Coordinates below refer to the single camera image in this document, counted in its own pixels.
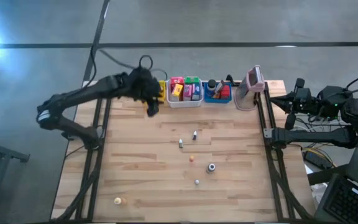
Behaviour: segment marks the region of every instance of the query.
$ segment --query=green block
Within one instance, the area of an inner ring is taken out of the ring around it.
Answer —
[[[185,84],[193,84],[193,83],[199,83],[200,79],[198,77],[186,77],[185,78]]]

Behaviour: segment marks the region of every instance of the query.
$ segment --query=concrete floor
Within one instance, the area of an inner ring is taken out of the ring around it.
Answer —
[[[0,1],[0,44],[91,43],[103,0]],[[101,36],[106,42],[345,42],[358,41],[358,0],[111,1]],[[242,79],[253,65],[266,79],[296,78],[312,94],[358,77],[358,47],[107,50],[137,65],[150,54],[170,76]],[[78,88],[89,49],[0,50],[0,145],[30,153],[12,161],[0,193],[0,223],[49,218],[67,141],[35,122],[36,106]],[[126,71],[101,53],[97,78]],[[66,111],[74,117],[74,108]],[[352,151],[327,149],[336,164]]]

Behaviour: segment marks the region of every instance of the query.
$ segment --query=wooden tabletop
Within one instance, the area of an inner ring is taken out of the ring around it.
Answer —
[[[286,93],[282,80],[268,84],[271,96]],[[95,105],[92,101],[78,106],[75,121],[91,125]],[[282,127],[284,112],[276,106],[273,110]],[[266,107],[264,111],[269,125]],[[148,118],[140,102],[121,98],[112,101],[106,136],[94,222],[277,220],[257,109],[239,111],[233,101],[173,109],[166,102],[158,115]],[[71,142],[67,153],[81,145]],[[66,159],[52,218],[62,214],[78,193],[85,157],[81,149]],[[285,149],[284,161],[292,192],[314,214],[299,148]],[[216,165],[212,174],[206,173],[209,163]],[[116,197],[126,199],[126,204],[115,205]],[[283,194],[280,197],[286,213]]]

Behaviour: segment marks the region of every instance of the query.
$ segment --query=blue bin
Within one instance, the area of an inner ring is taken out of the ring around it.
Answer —
[[[208,89],[208,83],[204,83],[204,100],[207,103],[228,103],[231,101],[231,95],[232,95],[232,91],[231,91],[231,84],[230,83],[226,83],[226,85],[229,85],[230,88],[230,96],[228,100],[217,100],[217,99],[212,99],[210,96],[206,95],[206,90]]]

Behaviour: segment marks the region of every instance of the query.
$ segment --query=laptop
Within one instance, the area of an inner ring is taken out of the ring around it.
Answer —
[[[358,223],[358,148],[345,176],[331,177],[314,217],[327,222]]]

